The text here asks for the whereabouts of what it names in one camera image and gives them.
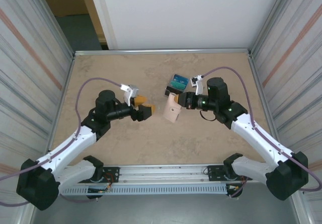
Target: gray floor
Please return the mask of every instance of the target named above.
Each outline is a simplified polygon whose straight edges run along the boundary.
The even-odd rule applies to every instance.
[[[73,51],[102,50],[90,15],[56,17]]]
[[[276,199],[262,184],[249,183],[239,198],[225,195],[106,196],[99,202],[71,203],[61,198],[34,213],[33,224],[294,224],[291,199]]]

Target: beige table surface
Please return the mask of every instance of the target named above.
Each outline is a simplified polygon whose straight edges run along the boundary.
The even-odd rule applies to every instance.
[[[225,54],[141,54],[77,56],[67,89],[53,148],[69,137],[77,127],[74,112],[76,94],[84,81],[93,77],[108,78],[120,84],[134,84],[140,95],[156,105],[155,114],[144,122],[130,117],[111,122],[111,129],[93,146],[82,152],[72,164],[92,155],[106,165],[205,164],[221,163],[234,153],[263,161],[258,153],[236,133],[219,122],[203,120],[198,110],[183,109],[176,123],[162,117],[167,100],[164,91],[172,74],[191,77],[205,74],[219,66],[230,66],[243,77],[255,120],[268,130],[262,105],[248,59],[244,53]],[[244,90],[234,73],[222,69],[210,77],[222,77],[232,100],[248,109]],[[80,96],[79,112],[84,119],[95,106],[102,90],[110,89],[123,102],[123,91],[103,82],[88,83]],[[205,116],[212,118],[211,112]]]

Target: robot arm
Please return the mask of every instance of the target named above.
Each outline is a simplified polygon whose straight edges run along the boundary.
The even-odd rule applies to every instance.
[[[198,76],[193,78],[194,85],[202,80]],[[251,116],[239,103],[231,101],[226,83],[222,78],[211,78],[207,81],[208,95],[197,92],[185,92],[177,95],[175,101],[187,109],[213,111],[216,119],[226,127],[244,138],[266,161],[256,162],[243,157],[241,154],[230,156],[224,161],[225,174],[234,179],[237,175],[247,176],[266,184],[275,197],[285,200],[295,191],[308,183],[308,173],[294,164],[281,152],[292,156],[295,160],[308,166],[307,157],[302,153],[293,153],[290,149],[276,141],[269,133],[255,122],[252,125]],[[278,147],[277,151],[258,132],[257,128],[272,144]]]
[[[155,106],[143,104],[146,98],[137,95],[136,86],[121,85],[121,89],[125,91],[124,103],[116,99],[112,91],[100,92],[95,108],[89,111],[77,131],[37,161],[29,159],[22,164],[21,170],[24,170],[45,161],[43,165],[19,176],[19,195],[44,210],[70,185],[85,179],[101,179],[103,163],[94,157],[86,157],[73,167],[65,167],[83,150],[97,142],[111,128],[111,121],[127,116],[133,121],[143,121],[153,114]]]

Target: small box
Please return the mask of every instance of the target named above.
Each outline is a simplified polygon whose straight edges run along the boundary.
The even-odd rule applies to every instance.
[[[184,92],[188,83],[188,78],[174,74],[166,87],[165,95],[168,97],[170,92],[174,94],[180,94]]]

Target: corrugated metal wall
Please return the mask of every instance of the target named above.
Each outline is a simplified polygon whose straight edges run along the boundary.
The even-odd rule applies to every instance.
[[[322,178],[322,0],[286,0],[252,50],[282,143]],[[315,186],[310,179],[308,186]],[[322,192],[306,193],[322,223]]]
[[[46,151],[73,58],[59,30],[42,0],[0,0],[1,176]],[[23,201],[17,179],[1,182],[1,201]],[[0,207],[0,222],[20,211]]]

